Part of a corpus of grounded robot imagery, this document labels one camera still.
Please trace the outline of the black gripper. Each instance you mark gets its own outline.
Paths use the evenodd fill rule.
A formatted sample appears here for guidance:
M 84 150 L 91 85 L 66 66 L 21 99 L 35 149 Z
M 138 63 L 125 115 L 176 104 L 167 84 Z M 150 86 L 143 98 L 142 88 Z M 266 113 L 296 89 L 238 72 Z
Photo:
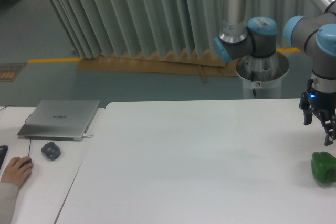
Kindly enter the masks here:
M 319 119 L 330 119 L 321 122 L 326 134 L 324 144 L 329 146 L 335 140 L 335 92 L 322 92 L 313 85 L 314 79 L 309 79 L 307 89 L 301 95 L 299 108 L 303 111 L 303 124 L 311 124 L 313 115 Z

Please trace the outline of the grey sleeved forearm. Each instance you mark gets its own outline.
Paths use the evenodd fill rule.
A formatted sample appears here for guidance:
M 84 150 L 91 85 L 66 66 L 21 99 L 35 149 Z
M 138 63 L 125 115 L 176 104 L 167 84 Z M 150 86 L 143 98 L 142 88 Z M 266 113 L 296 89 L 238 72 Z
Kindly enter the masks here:
M 18 191 L 16 185 L 1 182 L 1 223 L 11 223 Z

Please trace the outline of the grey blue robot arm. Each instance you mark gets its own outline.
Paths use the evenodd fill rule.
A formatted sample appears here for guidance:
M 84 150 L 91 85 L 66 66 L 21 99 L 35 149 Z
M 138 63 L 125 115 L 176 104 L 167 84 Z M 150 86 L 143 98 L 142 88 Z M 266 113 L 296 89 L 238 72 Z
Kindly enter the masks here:
M 287 21 L 283 37 L 312 58 L 312 75 L 301 95 L 304 124 L 318 118 L 325 130 L 325 145 L 335 141 L 335 0 L 311 0 L 321 15 L 295 16 Z M 253 91 L 279 80 L 288 71 L 287 59 L 276 52 L 277 25 L 267 17 L 245 21 L 246 0 L 223 0 L 223 27 L 214 38 L 219 58 L 237 61 L 239 76 Z

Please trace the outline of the person's hand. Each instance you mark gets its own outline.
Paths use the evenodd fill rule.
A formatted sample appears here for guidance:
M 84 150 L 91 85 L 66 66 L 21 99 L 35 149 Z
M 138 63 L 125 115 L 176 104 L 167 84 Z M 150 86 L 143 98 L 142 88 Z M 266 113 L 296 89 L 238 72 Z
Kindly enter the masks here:
M 22 180 L 19 175 L 19 166 L 23 161 L 27 159 L 28 156 L 25 157 L 13 157 L 8 165 L 6 166 L 2 177 L 1 177 L 1 182 L 4 183 L 12 183 L 16 185 L 19 189 L 22 187 L 24 182 L 29 178 L 29 175 L 25 180 Z

